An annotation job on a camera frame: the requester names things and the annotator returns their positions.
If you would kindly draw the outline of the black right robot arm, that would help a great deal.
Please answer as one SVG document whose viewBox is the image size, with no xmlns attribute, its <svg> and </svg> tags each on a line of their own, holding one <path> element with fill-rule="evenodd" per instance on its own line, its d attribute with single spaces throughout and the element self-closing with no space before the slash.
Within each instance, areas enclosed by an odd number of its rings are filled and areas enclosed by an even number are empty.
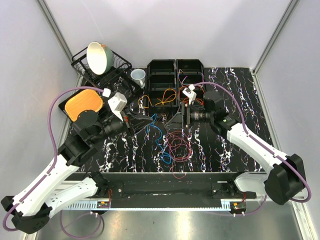
<svg viewBox="0 0 320 240">
<path fill-rule="evenodd" d="M 289 200 L 305 203 L 311 199 L 300 156 L 287 155 L 250 131 L 243 118 L 238 119 L 227 112 L 218 92 L 205 92 L 203 102 L 202 107 L 182 105 L 164 126 L 183 129 L 195 123 L 208 123 L 216 135 L 238 146 L 264 169 L 264 173 L 239 173 L 227 185 L 230 197 L 236 199 L 244 192 L 252 192 L 266 195 L 278 205 Z"/>
</svg>

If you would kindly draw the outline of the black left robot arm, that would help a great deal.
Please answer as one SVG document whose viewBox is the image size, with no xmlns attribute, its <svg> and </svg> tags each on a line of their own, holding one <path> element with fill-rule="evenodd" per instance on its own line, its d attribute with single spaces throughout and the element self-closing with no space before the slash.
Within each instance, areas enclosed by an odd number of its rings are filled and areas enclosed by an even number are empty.
<svg viewBox="0 0 320 240">
<path fill-rule="evenodd" d="M 1 200 L 7 212 L 5 216 L 11 216 L 14 225 L 9 228 L 4 220 L 3 228 L 33 234 L 71 204 L 87 197 L 103 198 L 107 195 L 109 182 L 98 172 L 58 193 L 55 190 L 96 154 L 98 145 L 106 138 L 122 133 L 133 136 L 153 121 L 151 117 L 128 108 L 121 112 L 121 116 L 122 119 L 113 116 L 102 122 L 93 110 L 81 112 L 72 123 L 74 133 L 66 138 L 42 173 L 21 193 Z"/>
</svg>

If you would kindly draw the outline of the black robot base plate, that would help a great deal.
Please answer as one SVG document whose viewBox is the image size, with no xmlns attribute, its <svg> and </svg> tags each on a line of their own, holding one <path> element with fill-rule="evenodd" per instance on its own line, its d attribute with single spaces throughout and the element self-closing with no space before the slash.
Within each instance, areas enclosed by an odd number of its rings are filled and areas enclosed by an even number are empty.
<svg viewBox="0 0 320 240">
<path fill-rule="evenodd" d="M 103 173 L 112 190 L 113 209 L 219 208 L 222 199 L 255 199 L 232 184 L 235 173 Z"/>
</svg>

